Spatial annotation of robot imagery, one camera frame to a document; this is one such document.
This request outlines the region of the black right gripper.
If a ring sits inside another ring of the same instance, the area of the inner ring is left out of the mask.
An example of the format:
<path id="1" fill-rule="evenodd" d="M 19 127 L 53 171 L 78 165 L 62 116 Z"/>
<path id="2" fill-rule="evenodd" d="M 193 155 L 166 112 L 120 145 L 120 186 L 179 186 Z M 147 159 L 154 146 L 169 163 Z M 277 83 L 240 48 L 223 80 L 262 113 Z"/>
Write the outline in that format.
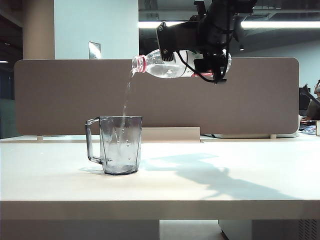
<path id="1" fill-rule="evenodd" d="M 204 2 L 198 4 L 198 51 L 202 54 L 218 54 L 227 49 L 235 39 L 243 49 L 244 28 L 241 22 L 245 14 L 244 2 L 212 2 L 206 8 Z M 208 83 L 225 83 L 227 79 L 227 57 L 205 55 L 194 60 L 194 73 Z"/>

